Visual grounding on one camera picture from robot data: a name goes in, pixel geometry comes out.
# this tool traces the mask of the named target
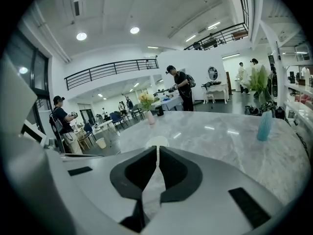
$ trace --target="floor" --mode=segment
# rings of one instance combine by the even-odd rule
[[[215,104],[212,103],[212,100],[208,104],[197,104],[194,107],[195,111],[199,112],[220,112],[220,113],[235,113],[235,114],[244,114],[246,105],[260,106],[259,100],[253,98],[254,92],[251,92],[250,95],[245,93],[241,94],[240,92],[233,92],[233,95],[229,96],[229,102],[224,103],[224,100],[216,100]],[[131,127],[134,124],[140,122],[140,120],[130,119],[130,124],[126,128]],[[123,132],[123,128],[118,125],[119,133]],[[84,154],[93,154],[93,155],[102,155],[102,156],[111,156],[118,154],[121,150],[119,147],[119,136],[113,134],[109,131],[100,132],[94,135],[98,140],[104,138],[107,147],[101,149],[97,144],[92,146],[90,150],[83,151]]]

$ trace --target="pink vase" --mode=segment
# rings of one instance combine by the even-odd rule
[[[152,115],[151,111],[147,111],[147,119],[149,124],[154,124],[155,123],[155,118]]]

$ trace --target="vase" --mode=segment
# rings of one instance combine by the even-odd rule
[[[149,124],[155,123],[155,117],[152,115],[151,111],[147,111],[147,119]]]
[[[261,116],[261,122],[256,138],[259,141],[268,140],[268,135],[272,126],[272,111],[264,112]]]

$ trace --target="oval mirror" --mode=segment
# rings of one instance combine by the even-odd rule
[[[217,79],[218,74],[217,74],[217,70],[214,67],[210,67],[208,72],[209,72],[209,77],[211,80]]]

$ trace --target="blue vase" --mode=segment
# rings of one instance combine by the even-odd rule
[[[259,141],[268,140],[268,135],[272,126],[272,111],[264,112],[261,116],[261,123],[256,138]]]

